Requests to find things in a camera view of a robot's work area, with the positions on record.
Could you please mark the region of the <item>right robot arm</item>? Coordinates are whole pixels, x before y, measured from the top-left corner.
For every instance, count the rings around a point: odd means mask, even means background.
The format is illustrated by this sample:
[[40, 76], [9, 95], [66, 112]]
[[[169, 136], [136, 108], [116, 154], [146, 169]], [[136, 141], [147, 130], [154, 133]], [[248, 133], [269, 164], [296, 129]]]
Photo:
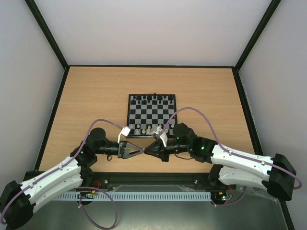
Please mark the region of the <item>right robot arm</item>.
[[144, 149], [145, 154], [167, 162], [171, 154], [187, 152], [195, 161], [211, 163], [208, 179], [213, 187], [249, 186], [280, 200], [292, 199], [296, 171], [284, 155], [260, 156], [223, 147], [215, 140], [198, 137], [183, 123], [174, 127], [173, 139], [168, 139], [159, 126], [152, 134], [156, 140]]

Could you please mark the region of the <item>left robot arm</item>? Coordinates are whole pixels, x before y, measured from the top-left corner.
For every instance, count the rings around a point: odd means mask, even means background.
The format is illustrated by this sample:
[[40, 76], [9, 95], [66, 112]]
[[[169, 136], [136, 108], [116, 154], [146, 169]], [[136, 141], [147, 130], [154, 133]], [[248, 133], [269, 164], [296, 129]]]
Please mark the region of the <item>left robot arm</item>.
[[79, 187], [92, 189], [91, 166], [97, 162], [97, 154], [128, 159], [142, 153], [143, 149], [131, 142], [110, 141], [104, 129], [94, 128], [70, 156], [53, 168], [21, 183], [8, 183], [0, 196], [0, 222], [15, 230], [57, 196]]

